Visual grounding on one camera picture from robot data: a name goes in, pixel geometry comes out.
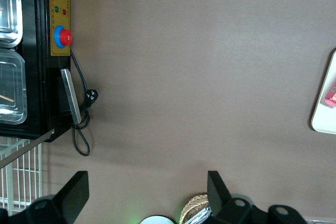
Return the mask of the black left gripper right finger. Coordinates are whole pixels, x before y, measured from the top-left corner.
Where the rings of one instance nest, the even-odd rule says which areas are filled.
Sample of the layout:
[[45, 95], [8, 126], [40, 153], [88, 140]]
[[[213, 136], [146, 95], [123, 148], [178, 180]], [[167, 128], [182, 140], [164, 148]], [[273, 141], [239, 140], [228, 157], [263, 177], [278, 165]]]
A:
[[289, 206], [272, 205], [262, 211], [243, 197], [233, 197], [217, 171], [208, 172], [207, 197], [212, 210], [207, 223], [306, 223]]

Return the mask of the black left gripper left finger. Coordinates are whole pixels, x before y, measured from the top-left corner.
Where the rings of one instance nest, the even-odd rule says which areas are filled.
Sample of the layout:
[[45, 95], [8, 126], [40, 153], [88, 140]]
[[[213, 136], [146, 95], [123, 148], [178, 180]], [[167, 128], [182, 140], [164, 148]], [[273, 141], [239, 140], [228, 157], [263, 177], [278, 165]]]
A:
[[78, 171], [58, 193], [38, 198], [22, 212], [10, 216], [2, 208], [1, 223], [74, 223], [88, 199], [88, 172]]

